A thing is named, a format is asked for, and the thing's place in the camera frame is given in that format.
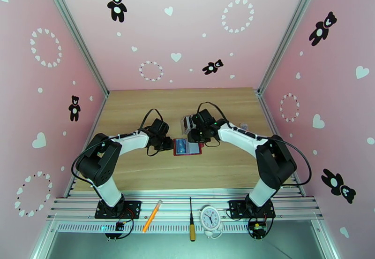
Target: black teddy bear sticker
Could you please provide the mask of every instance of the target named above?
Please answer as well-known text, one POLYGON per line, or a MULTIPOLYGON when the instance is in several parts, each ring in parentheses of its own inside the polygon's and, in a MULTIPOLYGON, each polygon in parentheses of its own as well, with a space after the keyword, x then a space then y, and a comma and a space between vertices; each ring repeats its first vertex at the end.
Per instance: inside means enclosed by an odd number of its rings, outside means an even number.
POLYGON ((337 21, 337 18, 334 16, 333 12, 330 11, 327 17, 325 18, 324 22, 319 21, 315 26, 316 29, 313 33, 311 33, 310 37, 308 38, 310 41, 313 40, 311 43, 312 46, 315 46, 319 43, 319 41, 323 38, 324 40, 328 36, 329 27, 334 25, 337 21))
POLYGON ((326 176, 322 175, 322 181, 331 188, 331 193, 335 196, 342 195, 349 204, 352 204, 356 192, 354 189, 344 185, 342 176, 339 173, 333 175, 328 169, 324 169, 323 173, 325 173, 326 176))
POLYGON ((72 96, 72 104, 69 106, 71 121, 78 121, 78 113, 81 111, 81 108, 78 105, 78 100, 79 97, 72 96))
POLYGON ((107 4, 107 7, 111 9, 111 15, 114 21, 116 21, 118 17, 120 22, 124 22, 124 12, 127 12, 128 10, 121 1, 122 0, 112 0, 107 4))
POLYGON ((202 71, 205 75, 209 75, 211 73, 216 73, 218 71, 218 68, 222 66, 224 66, 224 64, 221 59, 219 59, 216 63, 209 62, 208 66, 204 67, 202 71))

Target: black mounting plate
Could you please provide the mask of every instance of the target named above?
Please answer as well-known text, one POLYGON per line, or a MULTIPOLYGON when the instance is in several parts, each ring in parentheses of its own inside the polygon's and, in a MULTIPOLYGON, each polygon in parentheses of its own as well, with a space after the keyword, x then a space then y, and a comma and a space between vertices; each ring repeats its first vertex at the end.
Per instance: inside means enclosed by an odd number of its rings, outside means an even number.
POLYGON ((255 214, 251 216, 248 209, 246 208, 245 200, 230 200, 229 202, 229 212, 232 219, 242 219, 242 218, 275 218, 275 210, 273 208, 272 202, 267 201, 264 206, 255 214))
POLYGON ((141 211, 141 204, 142 202, 140 200, 128 200, 123 202, 123 208, 122 212, 119 216, 114 215, 109 209, 108 206, 104 203, 103 200, 100 200, 97 204, 97 210, 95 212, 95 218, 96 219, 131 219, 132 214, 128 211, 130 209, 134 217, 133 219, 137 220, 139 219, 139 212, 141 211))

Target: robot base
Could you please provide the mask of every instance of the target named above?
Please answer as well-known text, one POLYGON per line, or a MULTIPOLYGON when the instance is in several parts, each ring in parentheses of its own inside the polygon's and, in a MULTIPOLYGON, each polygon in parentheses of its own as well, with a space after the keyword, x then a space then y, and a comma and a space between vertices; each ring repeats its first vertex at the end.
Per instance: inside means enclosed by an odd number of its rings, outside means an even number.
POLYGON ((230 200, 229 211, 232 219, 243 219, 243 218, 275 218, 275 211, 273 203, 269 199, 262 207, 257 207, 252 201, 246 196, 245 200, 230 200))
POLYGON ((126 201, 122 195, 119 202, 114 206, 108 206, 104 200, 100 200, 97 204, 95 212, 96 219, 139 219, 142 202, 139 200, 126 201))

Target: screwdriver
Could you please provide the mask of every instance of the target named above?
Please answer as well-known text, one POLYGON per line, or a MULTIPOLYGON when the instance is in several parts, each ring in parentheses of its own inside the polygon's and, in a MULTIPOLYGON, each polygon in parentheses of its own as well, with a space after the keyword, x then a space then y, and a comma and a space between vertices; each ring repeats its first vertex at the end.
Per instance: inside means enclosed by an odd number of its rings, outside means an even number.
POLYGON ((191 209, 191 197, 190 197, 190 241, 195 241, 195 226, 193 219, 193 211, 191 209))

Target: clock face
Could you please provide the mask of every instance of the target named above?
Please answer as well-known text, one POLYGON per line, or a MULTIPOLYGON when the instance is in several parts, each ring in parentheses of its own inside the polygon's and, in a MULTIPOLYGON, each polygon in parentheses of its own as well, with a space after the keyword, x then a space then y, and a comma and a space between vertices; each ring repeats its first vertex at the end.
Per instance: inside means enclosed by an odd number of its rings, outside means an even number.
POLYGON ((202 222, 206 227, 214 229, 219 226, 219 221, 220 218, 218 212, 215 209, 209 207, 202 211, 202 222))

